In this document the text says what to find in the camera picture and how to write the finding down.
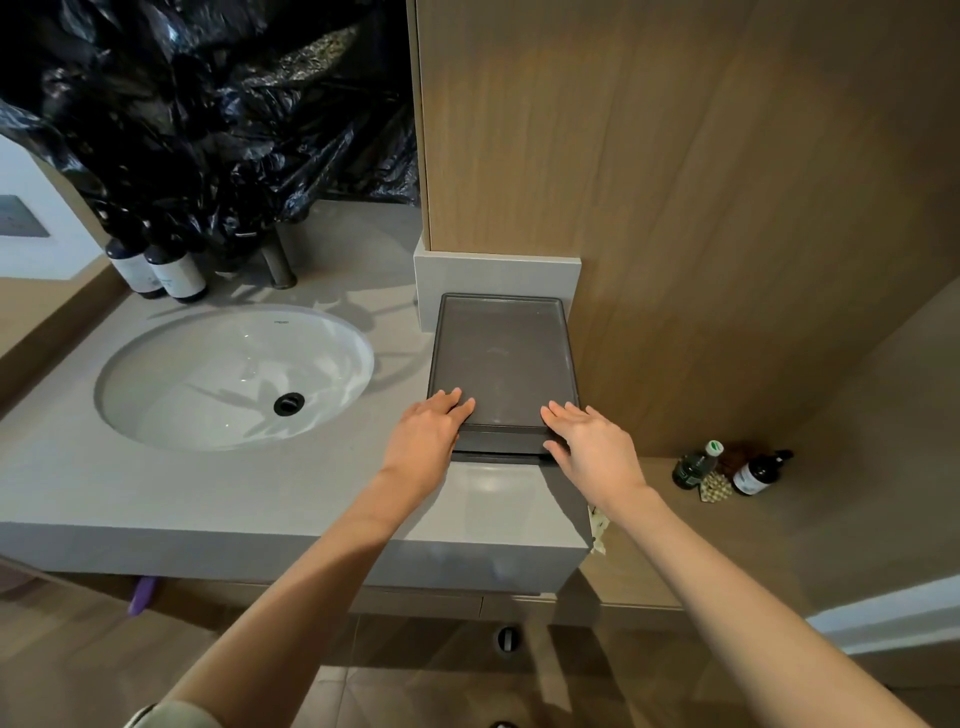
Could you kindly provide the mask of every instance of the sleeve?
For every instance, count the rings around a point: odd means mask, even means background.
[[[222,728],[207,711],[190,703],[157,703],[137,713],[126,728]]]

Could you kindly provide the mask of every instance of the forearm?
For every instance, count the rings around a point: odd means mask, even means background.
[[[416,506],[397,485],[379,473],[166,699],[204,708],[224,728],[289,725],[367,573]]]
[[[649,488],[619,520],[757,716],[778,728],[923,726],[891,693],[707,543]]]

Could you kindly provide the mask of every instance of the green bottle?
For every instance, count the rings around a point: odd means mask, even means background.
[[[693,490],[713,472],[721,452],[723,446],[716,440],[710,440],[702,450],[684,455],[673,469],[673,482],[684,490]]]

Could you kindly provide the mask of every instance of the sink drain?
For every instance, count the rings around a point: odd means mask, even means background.
[[[280,417],[296,415],[303,409],[303,403],[305,401],[300,392],[287,392],[287,394],[276,398],[274,402],[274,412]]]

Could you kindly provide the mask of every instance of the purple object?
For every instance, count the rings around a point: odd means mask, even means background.
[[[154,597],[154,588],[156,587],[155,576],[141,576],[136,582],[136,589],[133,590],[133,599],[130,600],[130,606],[127,607],[127,614],[136,617],[150,606],[150,600]]]

